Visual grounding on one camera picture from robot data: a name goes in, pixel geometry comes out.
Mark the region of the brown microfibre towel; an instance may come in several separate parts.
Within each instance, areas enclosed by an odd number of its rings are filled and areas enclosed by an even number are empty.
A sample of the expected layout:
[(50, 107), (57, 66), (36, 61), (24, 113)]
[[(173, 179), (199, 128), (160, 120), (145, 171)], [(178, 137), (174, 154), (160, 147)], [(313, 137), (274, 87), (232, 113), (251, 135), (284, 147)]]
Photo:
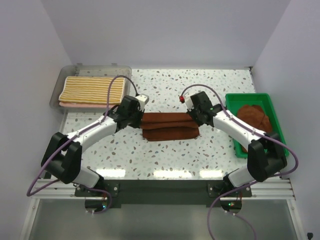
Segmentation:
[(145, 113), (140, 128), (150, 142), (190, 140), (200, 135), (199, 126), (183, 112)]

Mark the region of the yellow white striped towel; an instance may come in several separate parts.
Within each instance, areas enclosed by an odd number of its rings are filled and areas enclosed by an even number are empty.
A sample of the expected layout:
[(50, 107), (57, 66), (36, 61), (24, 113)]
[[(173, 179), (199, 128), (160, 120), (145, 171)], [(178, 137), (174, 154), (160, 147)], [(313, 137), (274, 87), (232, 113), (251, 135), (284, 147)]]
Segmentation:
[(126, 79), (111, 77), (68, 76), (58, 100), (72, 104), (118, 104), (121, 102)]

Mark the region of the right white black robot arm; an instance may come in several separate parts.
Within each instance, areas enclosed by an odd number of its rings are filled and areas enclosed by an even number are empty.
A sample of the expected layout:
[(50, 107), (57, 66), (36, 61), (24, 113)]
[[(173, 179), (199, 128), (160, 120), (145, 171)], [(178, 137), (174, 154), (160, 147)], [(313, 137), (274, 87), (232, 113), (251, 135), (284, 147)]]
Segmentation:
[(213, 105), (204, 91), (179, 100), (187, 107), (187, 113), (198, 126), (207, 125), (227, 133), (247, 151), (246, 166), (226, 174), (215, 188), (219, 194), (235, 196), (241, 187), (264, 182), (287, 166), (283, 144), (276, 132), (259, 130), (226, 109), (222, 104)]

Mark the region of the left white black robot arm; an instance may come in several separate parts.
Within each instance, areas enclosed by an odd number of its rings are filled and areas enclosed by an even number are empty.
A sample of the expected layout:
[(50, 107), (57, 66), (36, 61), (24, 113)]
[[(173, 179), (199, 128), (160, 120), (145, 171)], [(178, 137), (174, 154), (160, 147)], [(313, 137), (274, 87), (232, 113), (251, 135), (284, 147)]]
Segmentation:
[(82, 166), (82, 154), (101, 139), (126, 127), (138, 129), (142, 122), (149, 97), (126, 95), (120, 105), (112, 108), (93, 123), (68, 134), (55, 133), (43, 156), (41, 167), (64, 184), (86, 187), (92, 196), (99, 196), (105, 189), (104, 178)]

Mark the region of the green plastic tray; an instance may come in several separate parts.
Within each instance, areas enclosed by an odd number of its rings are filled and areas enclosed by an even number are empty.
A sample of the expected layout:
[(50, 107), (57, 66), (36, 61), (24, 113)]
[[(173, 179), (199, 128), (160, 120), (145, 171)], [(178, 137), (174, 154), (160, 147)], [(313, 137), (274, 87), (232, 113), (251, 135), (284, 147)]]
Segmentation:
[(278, 133), (280, 141), (286, 143), (272, 100), (267, 93), (228, 93), (225, 103), (227, 109), (235, 116), (243, 106), (259, 106), (268, 117), (272, 130)]

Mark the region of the clear grey plastic bin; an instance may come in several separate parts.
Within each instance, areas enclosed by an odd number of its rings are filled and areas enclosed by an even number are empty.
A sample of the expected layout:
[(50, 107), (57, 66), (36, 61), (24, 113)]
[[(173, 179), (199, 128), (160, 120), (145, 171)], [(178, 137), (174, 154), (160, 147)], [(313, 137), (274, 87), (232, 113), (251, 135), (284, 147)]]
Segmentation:
[(85, 77), (110, 77), (124, 75), (128, 78), (132, 76), (132, 69), (129, 66), (117, 65), (67, 65), (60, 70), (52, 96), (49, 102), (51, 108), (61, 112), (104, 112), (106, 108), (69, 108), (59, 106), (59, 96), (63, 91), (65, 80), (69, 76), (85, 76)]

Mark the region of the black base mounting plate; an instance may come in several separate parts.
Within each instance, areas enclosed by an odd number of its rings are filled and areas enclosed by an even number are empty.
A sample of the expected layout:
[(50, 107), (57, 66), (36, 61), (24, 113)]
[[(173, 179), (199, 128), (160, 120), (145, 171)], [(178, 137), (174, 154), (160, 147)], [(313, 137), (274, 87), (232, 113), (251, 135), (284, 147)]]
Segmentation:
[(111, 207), (122, 205), (205, 205), (220, 193), (222, 180), (105, 180)]

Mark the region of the aluminium rail frame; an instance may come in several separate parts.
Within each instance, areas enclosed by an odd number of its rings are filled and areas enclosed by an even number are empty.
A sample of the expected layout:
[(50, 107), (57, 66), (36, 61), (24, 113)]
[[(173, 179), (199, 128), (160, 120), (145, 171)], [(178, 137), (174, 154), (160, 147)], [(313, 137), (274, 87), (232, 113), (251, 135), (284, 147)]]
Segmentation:
[(92, 215), (72, 186), (50, 187), (33, 198), (26, 219), (30, 240), (293, 240), (294, 193), (288, 180), (271, 179), (253, 186), (240, 215), (208, 210), (203, 205), (125, 205)]

